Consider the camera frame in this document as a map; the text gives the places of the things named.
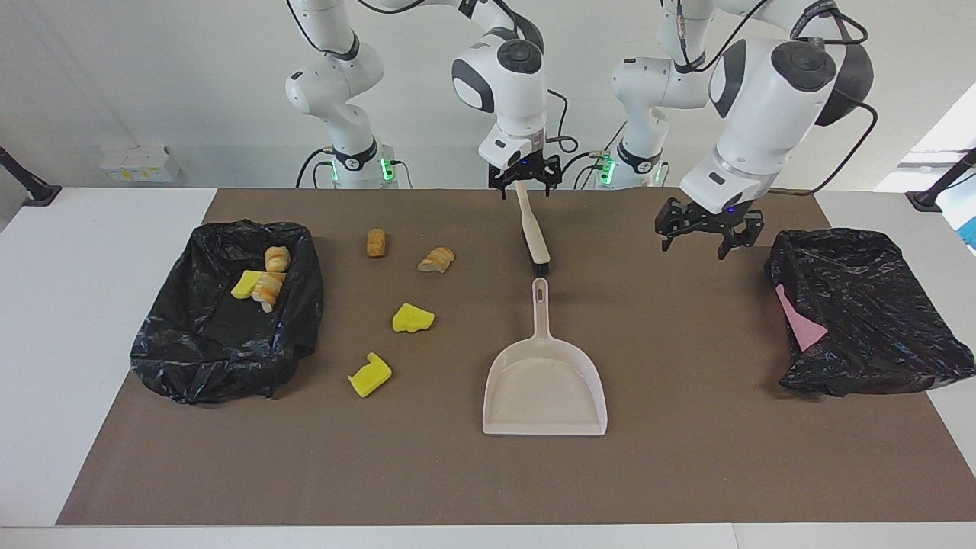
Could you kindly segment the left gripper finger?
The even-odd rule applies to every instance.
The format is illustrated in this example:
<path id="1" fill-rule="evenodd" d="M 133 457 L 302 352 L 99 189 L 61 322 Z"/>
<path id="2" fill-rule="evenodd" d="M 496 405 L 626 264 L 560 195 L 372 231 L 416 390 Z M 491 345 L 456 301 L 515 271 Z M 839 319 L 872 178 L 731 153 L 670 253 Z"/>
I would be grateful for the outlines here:
<path id="1" fill-rule="evenodd" d="M 655 216 L 655 232 L 661 236 L 661 249 L 669 250 L 677 236 L 683 236 L 687 228 L 686 208 L 679 199 L 668 199 Z"/>
<path id="2" fill-rule="evenodd" d="M 725 260 L 728 254 L 736 248 L 752 247 L 763 232 L 766 222 L 764 221 L 745 221 L 741 230 L 736 230 L 732 226 L 726 226 L 719 230 L 723 240 L 717 250 L 718 260 Z"/>

